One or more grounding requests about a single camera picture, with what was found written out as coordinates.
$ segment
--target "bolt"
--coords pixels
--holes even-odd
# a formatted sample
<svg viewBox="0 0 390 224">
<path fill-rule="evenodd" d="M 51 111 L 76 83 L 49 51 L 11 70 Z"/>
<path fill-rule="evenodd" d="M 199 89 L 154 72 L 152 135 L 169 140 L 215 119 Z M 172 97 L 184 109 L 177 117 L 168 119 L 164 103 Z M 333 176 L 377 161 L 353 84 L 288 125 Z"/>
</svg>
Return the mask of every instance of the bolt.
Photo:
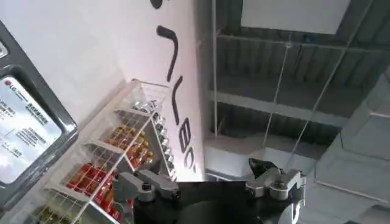
<svg viewBox="0 0 390 224">
<path fill-rule="evenodd" d="M 152 185 L 149 184 L 148 182 L 145 182 L 142 184 L 142 190 L 143 191 L 150 191 L 152 189 Z"/>
<path fill-rule="evenodd" d="M 282 180 L 276 180 L 274 182 L 274 186 L 277 187 L 277 188 L 282 188 L 282 187 L 285 186 L 285 183 Z"/>
<path fill-rule="evenodd" d="M 291 42 L 286 43 L 286 48 L 292 48 L 293 44 Z"/>
</svg>

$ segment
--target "white wall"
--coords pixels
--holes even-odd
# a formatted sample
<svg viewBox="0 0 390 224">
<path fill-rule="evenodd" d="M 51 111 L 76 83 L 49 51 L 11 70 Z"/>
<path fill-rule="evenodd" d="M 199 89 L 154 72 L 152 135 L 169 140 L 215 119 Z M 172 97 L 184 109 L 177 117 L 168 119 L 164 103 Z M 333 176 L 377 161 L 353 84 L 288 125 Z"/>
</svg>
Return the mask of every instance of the white wall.
<svg viewBox="0 0 390 224">
<path fill-rule="evenodd" d="M 206 123 L 202 123 L 200 109 L 205 106 L 200 104 L 199 90 L 207 84 L 202 78 L 211 66 L 200 55 L 208 55 L 208 4 L 206 0 L 163 1 L 156 10 L 146 0 L 2 0 L 0 19 L 77 123 L 122 79 L 173 86 L 182 75 L 176 97 L 180 124 L 174 122 L 171 96 L 163 105 L 163 115 L 179 180 L 201 180 Z M 158 25 L 172 29 L 179 39 L 170 82 L 166 75 L 173 44 L 156 34 Z M 183 169 L 185 154 L 178 134 L 186 117 L 191 124 L 196 173 Z"/>
</svg>

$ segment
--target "bottle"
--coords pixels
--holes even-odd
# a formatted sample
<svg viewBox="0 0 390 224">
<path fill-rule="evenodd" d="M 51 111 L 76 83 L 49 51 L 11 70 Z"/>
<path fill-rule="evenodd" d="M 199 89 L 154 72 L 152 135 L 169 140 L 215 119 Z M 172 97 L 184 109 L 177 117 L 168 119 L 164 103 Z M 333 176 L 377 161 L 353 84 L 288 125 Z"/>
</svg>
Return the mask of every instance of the bottle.
<svg viewBox="0 0 390 224">
<path fill-rule="evenodd" d="M 141 151 L 130 160 L 134 168 L 138 167 L 142 160 L 146 159 L 147 151 L 147 148 L 142 148 Z"/>
</svg>

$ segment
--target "sign panel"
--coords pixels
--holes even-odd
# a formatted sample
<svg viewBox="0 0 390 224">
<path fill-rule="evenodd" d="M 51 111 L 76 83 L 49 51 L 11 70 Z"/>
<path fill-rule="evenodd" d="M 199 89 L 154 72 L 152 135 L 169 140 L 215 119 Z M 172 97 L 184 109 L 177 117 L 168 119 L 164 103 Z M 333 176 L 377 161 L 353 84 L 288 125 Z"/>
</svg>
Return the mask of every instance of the sign panel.
<svg viewBox="0 0 390 224">
<path fill-rule="evenodd" d="M 0 80 L 0 182 L 14 182 L 60 135 L 16 79 Z"/>
</svg>

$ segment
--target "white panel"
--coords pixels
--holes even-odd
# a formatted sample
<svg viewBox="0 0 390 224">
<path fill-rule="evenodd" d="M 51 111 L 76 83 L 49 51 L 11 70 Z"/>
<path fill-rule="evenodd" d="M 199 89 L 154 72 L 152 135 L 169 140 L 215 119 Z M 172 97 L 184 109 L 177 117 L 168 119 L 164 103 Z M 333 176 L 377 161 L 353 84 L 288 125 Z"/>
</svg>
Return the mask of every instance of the white panel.
<svg viewBox="0 0 390 224">
<path fill-rule="evenodd" d="M 78 1 L 1 1 L 0 18 L 78 124 L 123 79 Z"/>
<path fill-rule="evenodd" d="M 241 25 L 335 34 L 350 0 L 244 0 Z"/>
<path fill-rule="evenodd" d="M 316 180 L 388 200 L 389 170 L 389 162 L 345 151 L 338 135 L 317 164 Z"/>
<path fill-rule="evenodd" d="M 178 180 L 191 181 L 202 180 L 204 172 L 202 125 L 206 122 L 202 123 L 199 96 L 208 85 L 202 79 L 211 69 L 207 63 L 201 66 L 206 60 L 202 54 L 211 48 L 206 43 L 211 38 L 209 5 L 208 0 L 163 1 L 156 10 L 145 0 L 5 0 L 0 3 L 0 19 L 77 123 L 123 78 L 174 86 L 182 76 L 175 96 L 179 124 L 171 96 L 162 115 Z M 157 35 L 158 26 L 175 32 L 179 42 L 170 82 L 166 76 L 174 45 Z M 178 133 L 186 118 L 191 141 L 182 151 Z M 185 167 L 185 158 L 192 155 L 190 147 L 195 166 Z"/>
</svg>

